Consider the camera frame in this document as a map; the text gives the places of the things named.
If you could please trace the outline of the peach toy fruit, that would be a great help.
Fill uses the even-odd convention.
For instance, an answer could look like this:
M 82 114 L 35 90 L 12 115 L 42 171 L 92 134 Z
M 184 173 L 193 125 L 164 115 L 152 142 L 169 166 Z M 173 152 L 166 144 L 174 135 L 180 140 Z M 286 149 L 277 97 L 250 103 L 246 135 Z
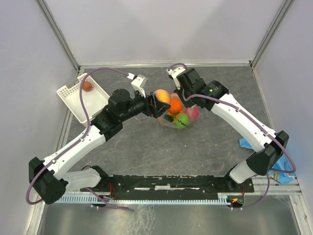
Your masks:
M 162 103 L 167 103 L 167 104 L 171 103 L 171 100 L 172 100 L 171 95 L 166 90 L 163 90 L 163 89 L 156 90 L 155 96 Z

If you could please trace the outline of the dark green avocado toy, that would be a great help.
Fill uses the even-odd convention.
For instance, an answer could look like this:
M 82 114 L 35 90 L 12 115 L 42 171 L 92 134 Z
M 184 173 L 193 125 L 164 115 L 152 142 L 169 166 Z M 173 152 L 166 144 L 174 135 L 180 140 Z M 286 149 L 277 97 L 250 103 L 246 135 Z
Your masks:
M 164 115 L 164 119 L 167 120 L 168 122 L 172 122 L 173 121 L 173 117 L 168 115 L 168 114 Z

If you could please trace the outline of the orange toy fruit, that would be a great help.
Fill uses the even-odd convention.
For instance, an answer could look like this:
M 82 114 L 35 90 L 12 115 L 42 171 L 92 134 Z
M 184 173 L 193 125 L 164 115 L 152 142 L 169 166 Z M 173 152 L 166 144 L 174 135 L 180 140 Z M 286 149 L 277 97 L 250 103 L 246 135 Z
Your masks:
M 172 115 L 175 115 L 175 114 L 179 113 L 181 110 L 182 110 L 182 102 L 177 98 L 173 98 L 171 100 L 170 108 L 169 108 L 168 112 Z

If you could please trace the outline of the clear zip top bag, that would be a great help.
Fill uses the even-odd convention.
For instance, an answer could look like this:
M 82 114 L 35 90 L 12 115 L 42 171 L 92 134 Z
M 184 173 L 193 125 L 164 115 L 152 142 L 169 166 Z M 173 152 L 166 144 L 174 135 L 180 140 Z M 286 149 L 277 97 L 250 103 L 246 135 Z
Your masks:
M 170 95 L 172 99 L 170 109 L 157 120 L 165 127 L 185 129 L 199 118 L 200 112 L 195 105 L 186 108 L 176 93 L 170 93 Z

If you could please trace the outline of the green watermelon toy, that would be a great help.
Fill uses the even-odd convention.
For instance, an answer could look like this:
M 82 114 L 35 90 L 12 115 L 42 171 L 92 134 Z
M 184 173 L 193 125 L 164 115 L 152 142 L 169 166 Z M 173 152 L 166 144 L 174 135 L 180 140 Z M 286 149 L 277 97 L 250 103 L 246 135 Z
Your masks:
M 186 113 L 180 113 L 175 116 L 174 125 L 179 129 L 186 128 L 190 123 L 190 118 Z

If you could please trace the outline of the red apple toy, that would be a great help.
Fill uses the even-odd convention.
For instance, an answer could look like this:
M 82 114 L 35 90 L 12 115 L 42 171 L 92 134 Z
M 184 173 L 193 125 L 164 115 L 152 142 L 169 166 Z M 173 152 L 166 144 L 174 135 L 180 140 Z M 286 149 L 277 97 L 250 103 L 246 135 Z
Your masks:
M 200 115 L 200 112 L 195 105 L 190 108 L 186 108 L 184 112 L 188 115 L 191 122 L 195 121 Z

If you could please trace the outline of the white plastic basket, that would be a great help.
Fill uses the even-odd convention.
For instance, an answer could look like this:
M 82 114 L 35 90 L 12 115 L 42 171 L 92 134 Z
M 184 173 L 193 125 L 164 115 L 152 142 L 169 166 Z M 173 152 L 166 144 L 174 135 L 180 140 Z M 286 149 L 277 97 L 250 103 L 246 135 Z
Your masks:
M 77 77 L 77 84 L 71 87 L 64 85 L 57 90 L 60 99 L 65 103 L 76 119 L 84 126 L 87 126 L 87 118 L 80 100 L 80 84 L 86 74 L 87 73 L 84 73 Z M 82 99 L 87 114 L 89 115 L 89 119 L 92 120 L 108 104 L 110 96 L 91 76 L 87 77 L 86 82 L 92 84 L 92 90 L 88 92 L 82 90 Z

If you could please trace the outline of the brown toy fruit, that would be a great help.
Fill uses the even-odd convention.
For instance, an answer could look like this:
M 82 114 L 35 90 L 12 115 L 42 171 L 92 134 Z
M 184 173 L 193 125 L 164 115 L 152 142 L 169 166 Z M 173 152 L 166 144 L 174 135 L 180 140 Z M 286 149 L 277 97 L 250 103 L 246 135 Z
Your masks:
M 85 92 L 90 92 L 93 90 L 93 85 L 90 82 L 85 81 L 82 85 L 82 90 Z

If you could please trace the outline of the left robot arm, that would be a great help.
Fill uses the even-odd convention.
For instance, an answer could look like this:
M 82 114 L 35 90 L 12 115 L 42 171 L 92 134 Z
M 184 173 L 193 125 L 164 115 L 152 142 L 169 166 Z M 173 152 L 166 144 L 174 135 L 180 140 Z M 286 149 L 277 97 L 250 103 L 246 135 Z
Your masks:
M 108 104 L 88 121 L 86 129 L 58 152 L 40 160 L 34 157 L 28 164 L 30 186 L 27 194 L 34 189 L 40 200 L 52 204 L 69 189 L 95 188 L 103 191 L 108 186 L 105 172 L 92 167 L 86 174 L 81 171 L 68 174 L 68 170 L 96 147 L 104 144 L 123 128 L 123 122 L 143 113 L 158 118 L 170 108 L 171 95 L 159 89 L 142 96 L 135 92 L 131 98 L 126 89 L 117 89 L 108 99 Z

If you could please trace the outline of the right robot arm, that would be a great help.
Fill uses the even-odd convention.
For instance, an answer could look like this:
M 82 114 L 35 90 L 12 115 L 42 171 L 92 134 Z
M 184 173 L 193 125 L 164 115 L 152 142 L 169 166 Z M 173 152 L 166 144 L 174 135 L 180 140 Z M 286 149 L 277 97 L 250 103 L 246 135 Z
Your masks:
M 205 83 L 194 68 L 178 67 L 169 70 L 168 75 L 174 80 L 174 92 L 185 107 L 206 108 L 225 120 L 252 147 L 253 153 L 229 171 L 224 180 L 226 189 L 236 191 L 246 179 L 256 174 L 265 176 L 285 154 L 288 134 L 276 132 L 260 122 L 220 82 Z

